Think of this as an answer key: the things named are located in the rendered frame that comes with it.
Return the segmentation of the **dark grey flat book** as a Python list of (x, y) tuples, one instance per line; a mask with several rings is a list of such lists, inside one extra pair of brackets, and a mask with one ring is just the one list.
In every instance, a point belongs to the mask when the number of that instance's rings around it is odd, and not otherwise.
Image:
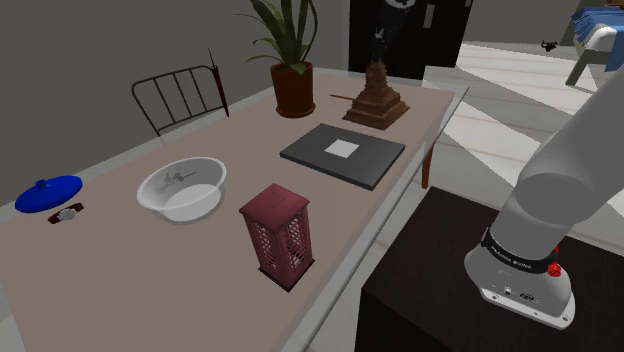
[(373, 190), (404, 149), (404, 144), (321, 123), (283, 149), (280, 156)]

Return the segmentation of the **red lattice tower box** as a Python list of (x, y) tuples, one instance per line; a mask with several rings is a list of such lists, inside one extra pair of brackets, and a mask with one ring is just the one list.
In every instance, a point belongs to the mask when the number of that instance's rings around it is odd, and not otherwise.
[(286, 292), (315, 262), (308, 205), (308, 199), (273, 183), (239, 209), (259, 270)]

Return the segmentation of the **brown tiered tower figure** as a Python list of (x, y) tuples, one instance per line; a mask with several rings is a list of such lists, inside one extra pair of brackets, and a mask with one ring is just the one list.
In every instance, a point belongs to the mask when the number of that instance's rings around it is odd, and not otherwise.
[(353, 100), (344, 120), (386, 130), (410, 109), (387, 82), (383, 55), (390, 46), (392, 35), (393, 29), (386, 28), (380, 28), (374, 33), (364, 89)]

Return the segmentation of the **black cabinet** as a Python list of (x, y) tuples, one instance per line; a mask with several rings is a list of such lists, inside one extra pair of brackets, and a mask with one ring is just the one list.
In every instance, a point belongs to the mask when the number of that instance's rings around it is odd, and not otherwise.
[(378, 58), (389, 76), (421, 80), (428, 66), (453, 68), (473, 0), (349, 0), (348, 69)]

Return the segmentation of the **white bowl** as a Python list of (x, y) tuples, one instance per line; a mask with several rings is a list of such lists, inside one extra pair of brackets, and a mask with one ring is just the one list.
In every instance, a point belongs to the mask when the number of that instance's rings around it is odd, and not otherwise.
[(214, 213), (226, 193), (227, 168), (212, 157), (177, 160), (154, 171), (138, 187), (136, 199), (170, 223), (186, 224)]

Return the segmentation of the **blue lid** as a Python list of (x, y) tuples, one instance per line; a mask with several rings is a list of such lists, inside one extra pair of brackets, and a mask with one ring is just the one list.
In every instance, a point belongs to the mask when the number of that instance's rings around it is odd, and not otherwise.
[(82, 186), (82, 179), (73, 175), (41, 179), (17, 198), (14, 207), (26, 214), (49, 210), (72, 199)]

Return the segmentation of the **black metal chair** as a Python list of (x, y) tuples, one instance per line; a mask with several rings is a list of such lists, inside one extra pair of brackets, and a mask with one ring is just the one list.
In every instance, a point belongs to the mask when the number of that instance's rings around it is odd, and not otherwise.
[(132, 97), (157, 136), (209, 113), (224, 111), (209, 67), (192, 66), (131, 85)]

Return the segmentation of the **dark robot stand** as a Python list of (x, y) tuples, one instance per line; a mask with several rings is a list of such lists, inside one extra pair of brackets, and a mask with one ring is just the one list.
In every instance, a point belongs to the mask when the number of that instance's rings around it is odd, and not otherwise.
[(624, 352), (624, 257), (566, 237), (564, 330), (486, 302), (464, 257), (496, 210), (431, 188), (362, 287), (354, 352)]

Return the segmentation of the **potted green plant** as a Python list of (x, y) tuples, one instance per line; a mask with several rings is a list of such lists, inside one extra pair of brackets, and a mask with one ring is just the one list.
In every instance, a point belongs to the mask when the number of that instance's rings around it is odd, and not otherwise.
[(269, 37), (253, 41), (268, 43), (275, 55), (256, 55), (248, 61), (270, 58), (276, 63), (270, 74), (276, 98), (276, 112), (286, 118), (310, 115), (316, 108), (313, 94), (313, 64), (307, 56), (318, 31), (318, 13), (313, 0), (298, 0), (297, 18), (293, 15), (293, 0), (279, 0), (276, 7), (269, 0), (249, 0), (256, 15), (237, 13), (260, 22)]

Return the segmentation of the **beige dining table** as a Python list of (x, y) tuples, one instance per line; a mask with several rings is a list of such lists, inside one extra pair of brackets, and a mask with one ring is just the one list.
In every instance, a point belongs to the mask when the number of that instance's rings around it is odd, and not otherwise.
[[(44, 214), (0, 223), (0, 281), (26, 352), (280, 352), (368, 225), (381, 226), (465, 94), (459, 85), (391, 79), (410, 109), (381, 137), (405, 145), (373, 190), (298, 165), (280, 152), (343, 117), (360, 75), (314, 73), (315, 111), (288, 119), (271, 90), (229, 117), (86, 183), (84, 209), (51, 224)], [(136, 199), (141, 182), (171, 162), (221, 160), (226, 193), (210, 216), (169, 223)], [(271, 184), (309, 200), (315, 262), (286, 292), (259, 270), (239, 209)]]

